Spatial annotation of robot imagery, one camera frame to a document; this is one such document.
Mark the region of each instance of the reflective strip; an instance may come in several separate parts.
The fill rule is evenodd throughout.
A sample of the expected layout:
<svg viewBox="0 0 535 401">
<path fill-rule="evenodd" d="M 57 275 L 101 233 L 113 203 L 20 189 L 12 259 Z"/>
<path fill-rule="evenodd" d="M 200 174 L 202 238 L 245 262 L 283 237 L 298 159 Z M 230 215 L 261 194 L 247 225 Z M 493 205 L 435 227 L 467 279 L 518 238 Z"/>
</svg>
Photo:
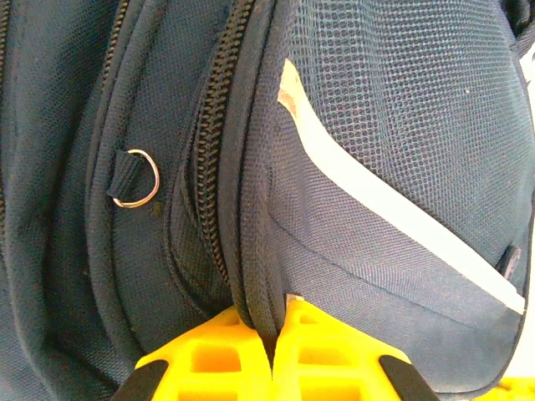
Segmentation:
<svg viewBox="0 0 535 401">
<path fill-rule="evenodd" d="M 337 186 L 518 313 L 515 287 L 460 238 L 370 172 L 329 135 L 314 113 L 298 71 L 286 60 L 278 101 L 289 111 L 310 160 Z"/>
</svg>

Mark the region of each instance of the zipper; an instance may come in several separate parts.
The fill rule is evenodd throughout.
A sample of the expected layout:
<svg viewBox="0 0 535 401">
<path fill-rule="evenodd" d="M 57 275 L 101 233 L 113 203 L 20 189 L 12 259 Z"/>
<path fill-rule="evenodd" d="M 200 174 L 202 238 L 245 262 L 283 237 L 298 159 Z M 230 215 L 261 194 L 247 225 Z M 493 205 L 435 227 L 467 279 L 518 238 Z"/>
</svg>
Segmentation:
<svg viewBox="0 0 535 401">
<path fill-rule="evenodd" d="M 227 20 L 196 123 L 196 209 L 202 235 L 223 280 L 230 285 L 217 221 L 221 136 L 234 70 L 254 0 L 238 0 Z"/>
<path fill-rule="evenodd" d="M 115 17 L 114 28 L 111 31 L 110 45 L 108 47 L 108 52 L 106 53 L 106 57 L 104 59 L 102 89 L 104 89 L 106 81 L 108 79 L 108 75 L 110 74 L 111 60 L 113 59 L 115 54 L 115 46 L 117 45 L 117 39 L 119 38 L 120 29 L 123 26 L 123 22 L 126 16 L 126 9 L 128 8 L 129 3 L 130 0 L 121 0 L 117 16 Z"/>
<path fill-rule="evenodd" d="M 6 63 L 6 41 L 8 40 L 10 0 L 3 0 L 0 6 L 0 107 L 2 106 L 3 70 Z M 3 180 L 0 173 L 0 257 L 3 258 L 5 245 L 5 216 L 6 204 L 3 196 Z"/>
</svg>

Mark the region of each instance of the d-ring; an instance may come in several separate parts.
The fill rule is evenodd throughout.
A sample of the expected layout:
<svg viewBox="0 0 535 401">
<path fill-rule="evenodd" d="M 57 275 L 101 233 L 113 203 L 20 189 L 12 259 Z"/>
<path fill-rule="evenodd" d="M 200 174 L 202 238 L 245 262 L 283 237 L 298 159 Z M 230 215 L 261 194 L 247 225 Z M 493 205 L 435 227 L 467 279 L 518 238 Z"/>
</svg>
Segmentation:
<svg viewBox="0 0 535 401">
<path fill-rule="evenodd" d="M 143 156 L 150 164 L 150 167 L 152 167 L 152 172 L 154 173 L 154 188 L 152 188 L 152 191 L 149 195 L 147 195 L 145 198 L 141 200 L 137 200 L 136 202 L 121 202 L 119 199 L 114 198 L 114 202 L 119 207 L 125 207 L 127 209 L 134 209 L 135 207 L 143 206 L 145 203 L 149 202 L 152 198 L 154 198 L 154 195 L 156 195 L 156 192 L 160 189 L 160 173 L 158 172 L 158 166 L 153 161 L 153 159 L 143 150 L 139 149 L 132 149 L 129 150 L 128 153 L 132 155 L 141 155 Z"/>
</svg>

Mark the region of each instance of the yellow plastic object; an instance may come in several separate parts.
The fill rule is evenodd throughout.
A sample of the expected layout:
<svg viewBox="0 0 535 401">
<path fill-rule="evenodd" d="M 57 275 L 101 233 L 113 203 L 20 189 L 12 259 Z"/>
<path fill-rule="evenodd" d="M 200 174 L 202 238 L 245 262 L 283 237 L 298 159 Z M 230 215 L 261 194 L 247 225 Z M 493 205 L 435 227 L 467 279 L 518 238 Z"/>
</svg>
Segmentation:
<svg viewBox="0 0 535 401">
<path fill-rule="evenodd" d="M 399 350 L 305 301 L 288 304 L 272 371 L 262 341 L 234 307 L 142 358 L 169 363 L 154 401 L 400 401 L 379 364 Z"/>
<path fill-rule="evenodd" d="M 535 378 L 504 378 L 490 393 L 476 401 L 534 401 Z"/>
</svg>

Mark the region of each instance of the zipper teeth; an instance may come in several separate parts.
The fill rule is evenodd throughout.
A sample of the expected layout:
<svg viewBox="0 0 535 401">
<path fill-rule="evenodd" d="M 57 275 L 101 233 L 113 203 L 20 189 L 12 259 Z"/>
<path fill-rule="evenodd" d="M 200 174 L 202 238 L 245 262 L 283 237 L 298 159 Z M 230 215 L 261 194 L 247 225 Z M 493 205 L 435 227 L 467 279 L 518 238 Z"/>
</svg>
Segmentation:
<svg viewBox="0 0 535 401">
<path fill-rule="evenodd" d="M 0 106 L 2 105 L 3 92 L 3 70 L 6 62 L 6 40 L 8 39 L 8 24 L 10 0 L 3 0 L 0 6 Z M 0 253 L 3 258 L 3 248 L 5 243 L 5 216 L 6 204 L 3 197 L 3 180 L 0 173 Z"/>
<path fill-rule="evenodd" d="M 243 0 L 232 11 L 208 81 L 197 123 L 196 200 L 202 233 L 223 280 L 229 284 L 217 226 L 217 172 L 228 93 L 254 0 Z"/>
<path fill-rule="evenodd" d="M 126 9 L 130 0 L 122 0 L 119 6 L 119 11 L 117 12 L 117 17 L 115 18 L 114 28 L 111 31 L 110 45 L 108 47 L 108 53 L 106 53 L 106 58 L 104 59 L 104 72 L 102 78 L 102 88 L 106 85 L 108 75 L 110 74 L 111 60 L 115 54 L 115 46 L 117 45 L 117 40 L 119 39 L 120 29 L 123 26 L 125 21 Z"/>
</svg>

